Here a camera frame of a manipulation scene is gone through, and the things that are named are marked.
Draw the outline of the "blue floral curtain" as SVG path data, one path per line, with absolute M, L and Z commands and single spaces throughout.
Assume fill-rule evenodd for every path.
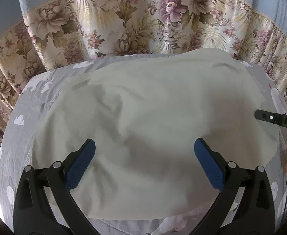
M 0 0 L 0 145 L 37 74 L 198 48 L 260 65 L 287 102 L 287 0 Z

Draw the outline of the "pale green large garment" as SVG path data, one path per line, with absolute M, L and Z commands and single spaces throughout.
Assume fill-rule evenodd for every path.
M 96 154 L 72 196 L 89 218 L 152 220 L 213 201 L 193 146 L 203 138 L 242 168 L 266 165 L 279 128 L 243 63 L 219 49 L 112 63 L 68 78 L 35 131 L 32 164 L 49 167 L 87 139 Z

